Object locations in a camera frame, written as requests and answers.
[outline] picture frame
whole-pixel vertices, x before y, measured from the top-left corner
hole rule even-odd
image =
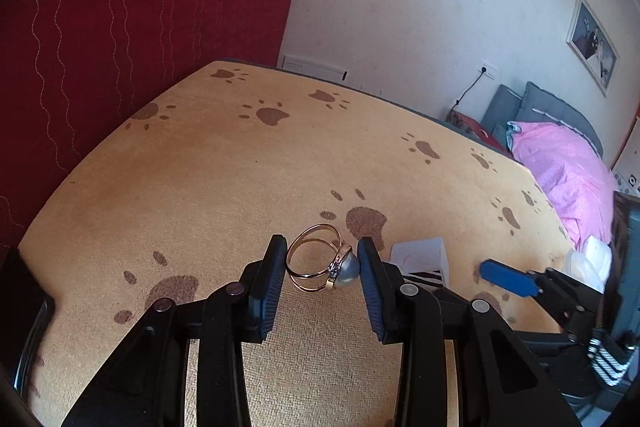
[[[574,15],[566,43],[607,96],[618,63],[609,34],[586,0],[575,0]]]

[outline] screw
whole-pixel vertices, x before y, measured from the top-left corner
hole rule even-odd
[[[158,299],[156,302],[154,302],[154,309],[157,312],[165,312],[167,311],[172,305],[171,299],[168,299],[167,297],[162,297],[161,299]]]
[[[245,289],[246,286],[241,282],[230,282],[226,285],[226,292],[229,295],[242,295]]]
[[[415,284],[405,283],[400,286],[400,291],[409,297],[413,297],[414,295],[418,295],[418,286]]]
[[[489,311],[489,303],[487,301],[483,301],[482,299],[476,299],[471,303],[471,307],[475,309],[478,313],[486,313]]]

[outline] wall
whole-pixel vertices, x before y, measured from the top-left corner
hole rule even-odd
[[[293,0],[281,55],[348,71],[349,86],[443,118],[477,76],[499,68],[460,109],[481,119],[498,81],[528,80],[591,121],[611,162],[640,100],[638,0],[587,0],[620,56],[605,98],[566,44],[575,0]]]

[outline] pink blanket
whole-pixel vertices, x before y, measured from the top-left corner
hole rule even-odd
[[[616,181],[589,143],[555,123],[515,122],[513,157],[531,171],[576,250],[590,235],[611,241]]]

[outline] ring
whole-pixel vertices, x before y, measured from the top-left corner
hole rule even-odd
[[[337,239],[337,245],[319,237],[308,237],[314,232],[319,232],[319,230],[329,230],[330,232],[334,232]],[[334,259],[331,261],[331,263],[328,264],[326,268],[320,271],[314,273],[295,272],[289,266],[289,263],[291,262],[295,251],[305,243],[322,243],[324,245],[327,245],[332,250],[334,250]],[[308,293],[318,292],[324,288],[331,289],[334,287],[339,288],[347,286],[348,284],[356,280],[360,273],[360,263],[356,256],[353,254],[353,248],[351,247],[351,245],[348,245],[348,243],[344,243],[342,241],[340,232],[328,223],[321,223],[319,225],[309,227],[297,238],[295,238],[293,243],[291,243],[289,250],[287,250],[287,256],[285,258],[285,268],[287,269],[287,273],[289,274],[291,282],[296,286],[296,288]],[[327,275],[327,279],[321,286],[315,288],[303,286],[298,281],[296,281],[296,279],[314,279],[316,277],[322,277],[323,275]]]

